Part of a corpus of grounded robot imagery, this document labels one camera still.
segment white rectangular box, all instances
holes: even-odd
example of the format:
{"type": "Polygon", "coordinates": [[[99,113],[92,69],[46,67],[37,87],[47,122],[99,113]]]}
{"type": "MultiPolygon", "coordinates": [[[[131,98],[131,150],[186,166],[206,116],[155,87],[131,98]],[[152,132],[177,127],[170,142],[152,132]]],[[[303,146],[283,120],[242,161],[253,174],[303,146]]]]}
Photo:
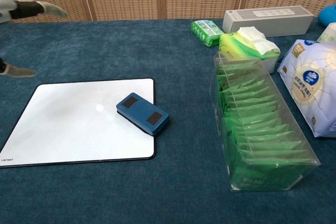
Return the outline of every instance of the white rectangular box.
{"type": "Polygon", "coordinates": [[[300,5],[225,11],[223,31],[254,26],[266,37],[305,34],[314,15],[300,5]]]}

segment white board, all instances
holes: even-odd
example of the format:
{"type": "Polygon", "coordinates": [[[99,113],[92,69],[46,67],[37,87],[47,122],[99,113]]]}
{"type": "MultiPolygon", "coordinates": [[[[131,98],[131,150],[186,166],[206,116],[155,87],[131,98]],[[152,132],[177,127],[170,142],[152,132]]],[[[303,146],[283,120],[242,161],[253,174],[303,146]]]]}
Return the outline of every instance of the white board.
{"type": "Polygon", "coordinates": [[[151,158],[154,137],[117,113],[131,92],[154,103],[152,79],[38,86],[0,152],[0,167],[151,158]]]}

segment blue tablecloth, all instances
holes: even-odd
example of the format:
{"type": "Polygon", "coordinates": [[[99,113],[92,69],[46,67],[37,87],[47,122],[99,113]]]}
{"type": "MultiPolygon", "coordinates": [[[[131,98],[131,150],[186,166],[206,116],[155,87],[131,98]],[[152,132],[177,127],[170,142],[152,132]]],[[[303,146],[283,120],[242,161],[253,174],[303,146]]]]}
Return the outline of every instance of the blue tablecloth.
{"type": "MultiPolygon", "coordinates": [[[[147,161],[0,169],[0,223],[335,223],[336,141],[314,138],[272,77],[322,165],[289,191],[232,193],[209,87],[213,55],[193,20],[1,24],[0,57],[35,69],[0,78],[0,145],[41,83],[151,77],[171,121],[147,161]]],[[[215,20],[221,27],[222,20],[215,20]]],[[[283,56],[298,38],[270,38],[283,56]]]]}

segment tissue package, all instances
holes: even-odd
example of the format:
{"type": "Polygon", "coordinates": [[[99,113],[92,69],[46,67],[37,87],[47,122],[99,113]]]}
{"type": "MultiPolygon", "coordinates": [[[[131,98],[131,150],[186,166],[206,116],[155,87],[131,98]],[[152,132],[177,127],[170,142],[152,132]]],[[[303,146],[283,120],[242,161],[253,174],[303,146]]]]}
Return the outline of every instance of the tissue package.
{"type": "Polygon", "coordinates": [[[211,88],[233,191],[287,190],[320,165],[261,60],[215,56],[211,88]]]}
{"type": "Polygon", "coordinates": [[[191,30],[208,47],[218,46],[223,31],[211,20],[198,20],[191,23],[191,30]]]}
{"type": "MultiPolygon", "coordinates": [[[[263,40],[266,43],[272,43],[267,41],[266,38],[258,39],[258,41],[260,40],[263,40]]],[[[262,60],[269,73],[274,72],[275,63],[280,56],[280,50],[263,50],[260,52],[251,40],[242,36],[239,32],[222,34],[219,40],[219,50],[220,52],[228,53],[228,55],[230,55],[230,60],[259,58],[262,60]]]]}
{"type": "Polygon", "coordinates": [[[336,137],[336,44],[296,40],[278,68],[315,137],[336,137]]]}

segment green tissue pack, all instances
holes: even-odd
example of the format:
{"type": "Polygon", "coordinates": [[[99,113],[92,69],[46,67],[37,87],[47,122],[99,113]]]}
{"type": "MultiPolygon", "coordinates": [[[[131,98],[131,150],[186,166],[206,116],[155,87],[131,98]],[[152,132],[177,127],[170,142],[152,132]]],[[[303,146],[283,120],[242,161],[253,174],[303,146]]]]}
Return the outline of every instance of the green tissue pack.
{"type": "Polygon", "coordinates": [[[260,59],[214,57],[211,88],[232,191],[288,190],[320,165],[260,59]]]}
{"type": "Polygon", "coordinates": [[[223,31],[211,20],[197,20],[191,23],[191,31],[206,46],[218,46],[223,31]]]}

